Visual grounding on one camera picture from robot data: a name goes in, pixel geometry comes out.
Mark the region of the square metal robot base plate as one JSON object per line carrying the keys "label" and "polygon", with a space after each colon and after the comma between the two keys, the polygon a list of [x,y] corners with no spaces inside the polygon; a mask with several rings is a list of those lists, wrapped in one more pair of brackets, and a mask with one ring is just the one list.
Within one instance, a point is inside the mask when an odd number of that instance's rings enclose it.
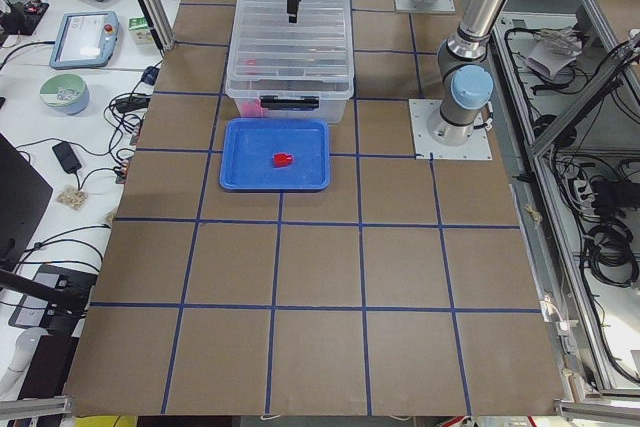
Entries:
{"label": "square metal robot base plate", "polygon": [[448,124],[440,112],[439,99],[410,99],[409,111],[415,157],[424,160],[491,161],[488,131],[482,113],[474,123]]}

